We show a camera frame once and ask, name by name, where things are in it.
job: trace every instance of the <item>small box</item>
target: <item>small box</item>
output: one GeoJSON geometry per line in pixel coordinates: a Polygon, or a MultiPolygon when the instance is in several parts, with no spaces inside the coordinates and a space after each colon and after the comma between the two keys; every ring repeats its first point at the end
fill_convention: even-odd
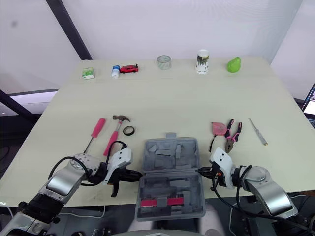
{"type": "Polygon", "coordinates": [[[84,80],[95,78],[95,72],[93,67],[84,68],[82,71],[82,78],[84,80]]]}
{"type": "Polygon", "coordinates": [[[135,211],[138,221],[200,218],[206,213],[198,143],[194,138],[149,139],[145,143],[135,211]]]}

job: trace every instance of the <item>wooden table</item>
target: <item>wooden table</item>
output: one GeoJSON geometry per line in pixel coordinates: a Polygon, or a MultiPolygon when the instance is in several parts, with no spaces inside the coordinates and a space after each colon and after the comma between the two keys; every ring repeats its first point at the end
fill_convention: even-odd
{"type": "MultiPolygon", "coordinates": [[[[230,153],[236,166],[265,167],[287,192],[315,189],[315,130],[265,60],[244,57],[237,73],[227,72],[228,61],[211,59],[206,75],[195,72],[195,59],[175,59],[165,71],[155,60],[82,61],[1,179],[0,202],[16,206],[33,198],[58,160],[83,152],[101,117],[107,123],[89,154],[104,161],[102,154],[117,125],[112,115],[128,116],[131,123],[124,122],[123,127],[133,125],[136,129],[132,136],[119,136],[133,152],[134,162],[128,169],[141,171],[145,140],[163,138],[167,132],[195,137],[201,166],[209,166],[211,122],[227,124],[234,118],[243,122],[239,141],[230,153]],[[139,72],[111,78],[113,65],[136,63],[139,72]],[[82,68],[88,66],[95,68],[96,78],[84,81],[82,68]],[[267,146],[262,145],[248,118],[260,129],[267,146]]],[[[213,150],[224,145],[224,137],[217,137],[213,150]]],[[[205,197],[216,197],[210,181],[204,178],[203,184],[205,197]]],[[[223,197],[235,196],[233,190],[218,190],[223,197]]],[[[121,182],[117,197],[111,198],[110,185],[81,186],[67,206],[131,204],[136,202],[137,191],[137,182],[121,182]]]]}

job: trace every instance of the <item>rubber ring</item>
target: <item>rubber ring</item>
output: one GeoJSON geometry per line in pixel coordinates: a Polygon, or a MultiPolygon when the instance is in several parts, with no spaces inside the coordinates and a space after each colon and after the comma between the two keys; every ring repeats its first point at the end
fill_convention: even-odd
{"type": "Polygon", "coordinates": [[[134,128],[132,126],[127,126],[123,129],[123,133],[127,136],[133,135],[134,134],[134,128]]]}

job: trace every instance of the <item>toy car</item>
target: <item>toy car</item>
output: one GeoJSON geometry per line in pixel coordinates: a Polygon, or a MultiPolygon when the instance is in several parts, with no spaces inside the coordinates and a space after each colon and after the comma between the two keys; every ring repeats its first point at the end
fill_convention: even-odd
{"type": "Polygon", "coordinates": [[[130,73],[130,72],[137,72],[139,70],[139,67],[138,67],[138,64],[136,65],[126,65],[126,66],[123,66],[122,68],[120,68],[120,73],[130,73]]]}

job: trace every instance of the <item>precision screwdriver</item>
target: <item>precision screwdriver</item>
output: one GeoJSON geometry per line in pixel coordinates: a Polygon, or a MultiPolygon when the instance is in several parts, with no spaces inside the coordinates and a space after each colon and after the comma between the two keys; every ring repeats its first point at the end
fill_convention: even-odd
{"type": "Polygon", "coordinates": [[[251,118],[248,118],[250,120],[250,122],[252,123],[252,126],[254,127],[254,130],[256,131],[259,139],[261,140],[262,144],[264,145],[268,145],[267,141],[265,140],[265,138],[262,136],[261,132],[259,131],[259,129],[256,128],[256,126],[254,125],[254,123],[252,122],[251,118]]]}
{"type": "Polygon", "coordinates": [[[96,126],[94,127],[94,130],[93,130],[93,132],[92,132],[92,134],[91,134],[92,138],[91,138],[89,144],[87,145],[87,147],[85,148],[85,150],[84,150],[84,152],[83,152],[84,154],[87,153],[88,148],[89,148],[91,142],[93,141],[94,138],[97,138],[98,134],[99,134],[100,131],[102,130],[102,128],[103,128],[103,126],[104,126],[105,123],[106,123],[106,119],[105,119],[105,118],[100,118],[100,119],[98,120],[98,122],[97,122],[96,126]]]}

